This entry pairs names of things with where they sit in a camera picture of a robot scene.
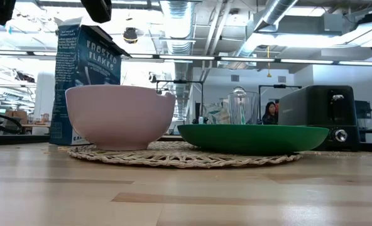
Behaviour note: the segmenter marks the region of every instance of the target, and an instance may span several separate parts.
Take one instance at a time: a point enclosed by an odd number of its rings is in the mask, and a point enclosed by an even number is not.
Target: black toaster
[[[329,135],[316,150],[355,151],[359,146],[354,92],[347,85],[312,85],[282,97],[278,123],[328,128]]]

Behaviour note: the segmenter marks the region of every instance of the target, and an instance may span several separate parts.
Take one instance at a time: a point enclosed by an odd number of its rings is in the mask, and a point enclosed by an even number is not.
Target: green bowl
[[[329,133],[319,127],[229,124],[182,125],[178,130],[185,141],[208,151],[252,156],[309,151]]]

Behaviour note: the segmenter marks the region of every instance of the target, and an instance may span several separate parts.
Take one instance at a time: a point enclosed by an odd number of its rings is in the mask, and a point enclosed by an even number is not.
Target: pink bowl
[[[74,130],[108,151],[146,149],[168,130],[175,97],[125,85],[85,85],[66,91]]]

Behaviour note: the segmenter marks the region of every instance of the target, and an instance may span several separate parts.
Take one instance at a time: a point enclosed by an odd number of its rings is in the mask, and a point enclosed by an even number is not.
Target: bowl
[[[66,91],[73,129],[106,151],[146,149],[168,130],[175,96],[125,85],[85,85]]]
[[[326,128],[278,125],[181,125],[180,135],[208,151],[274,156],[309,151],[329,134]]]

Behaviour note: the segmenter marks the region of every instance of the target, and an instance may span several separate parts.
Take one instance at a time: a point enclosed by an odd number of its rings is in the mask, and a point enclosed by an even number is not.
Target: cardboard box
[[[23,110],[7,110],[4,115],[8,117],[20,118],[20,124],[28,124],[27,112]]]
[[[77,18],[59,26],[51,144],[88,144],[70,124],[65,92],[81,85],[120,85],[121,55],[129,56],[100,27],[80,23],[81,18]]]

